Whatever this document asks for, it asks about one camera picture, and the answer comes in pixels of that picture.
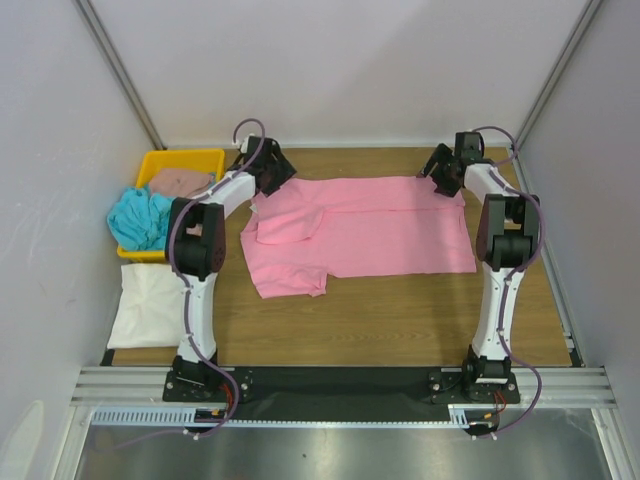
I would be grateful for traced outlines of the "pink t shirt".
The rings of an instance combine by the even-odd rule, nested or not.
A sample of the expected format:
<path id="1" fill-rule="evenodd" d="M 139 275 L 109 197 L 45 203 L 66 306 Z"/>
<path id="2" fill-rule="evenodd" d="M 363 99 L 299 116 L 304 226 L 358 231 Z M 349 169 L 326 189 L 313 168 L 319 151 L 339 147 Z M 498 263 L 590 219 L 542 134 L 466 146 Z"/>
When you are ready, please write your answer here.
<path id="1" fill-rule="evenodd" d="M 473 273 L 464 207 L 429 178 L 293 179 L 253 199 L 241 245 L 264 299 L 323 295 L 330 276 Z"/>

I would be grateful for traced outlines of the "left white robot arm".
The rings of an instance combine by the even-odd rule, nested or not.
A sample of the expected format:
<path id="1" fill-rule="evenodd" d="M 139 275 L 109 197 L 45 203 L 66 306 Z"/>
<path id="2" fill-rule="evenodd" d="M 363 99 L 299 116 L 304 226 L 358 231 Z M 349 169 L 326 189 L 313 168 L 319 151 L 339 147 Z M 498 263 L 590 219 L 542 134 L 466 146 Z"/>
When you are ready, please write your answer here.
<path id="1" fill-rule="evenodd" d="M 296 174 L 280 144 L 246 137 L 224 174 L 193 199 L 171 204 L 165 258 L 184 284 L 184 336 L 165 380 L 165 402 L 211 401 L 231 378 L 217 365 L 214 289 L 226 257 L 226 218 L 258 194 L 269 196 Z"/>

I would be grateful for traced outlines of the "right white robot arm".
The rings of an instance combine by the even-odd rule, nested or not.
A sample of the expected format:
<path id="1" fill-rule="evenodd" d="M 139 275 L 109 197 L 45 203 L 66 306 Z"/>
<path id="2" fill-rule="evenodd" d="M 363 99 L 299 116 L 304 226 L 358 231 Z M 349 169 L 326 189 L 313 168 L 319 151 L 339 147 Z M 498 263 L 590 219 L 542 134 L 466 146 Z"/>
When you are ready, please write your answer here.
<path id="1" fill-rule="evenodd" d="M 512 186 L 485 157 L 478 129 L 458 132 L 452 148 L 438 145 L 419 175 L 430 177 L 438 194 L 452 197 L 465 189 L 482 206 L 475 246 L 483 271 L 478 326 L 461 372 L 431 377 L 433 399 L 518 401 L 511 332 L 521 282 L 541 254 L 545 227 L 539 199 Z"/>

